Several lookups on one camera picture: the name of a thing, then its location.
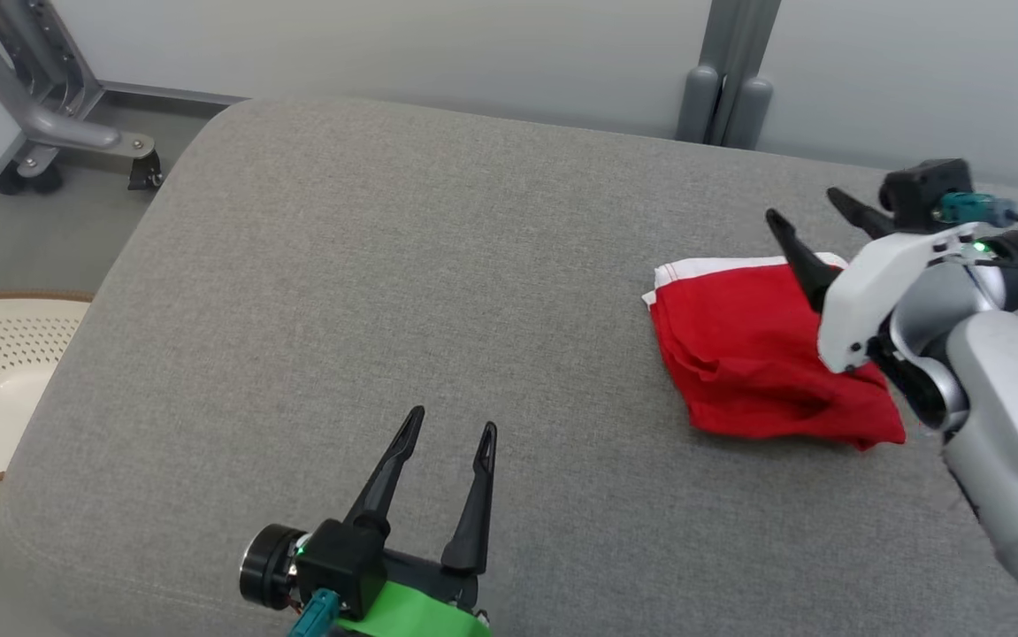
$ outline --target gray fabric surface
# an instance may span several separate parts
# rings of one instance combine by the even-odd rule
[[[824,189],[880,181],[405,105],[235,105],[52,379],[3,560],[75,634],[284,634],[238,596],[249,538],[342,517],[425,403],[388,544],[439,556],[496,420],[480,606],[501,636],[1014,634],[1018,590],[936,438],[691,430],[638,299],[663,262],[776,254],[770,206],[853,256]]]

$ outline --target folded red fabric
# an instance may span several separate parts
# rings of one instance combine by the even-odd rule
[[[906,441],[872,365],[834,374],[816,354],[819,316],[787,266],[667,283],[651,315],[674,384],[699,430],[742,438],[812,436],[865,451]]]

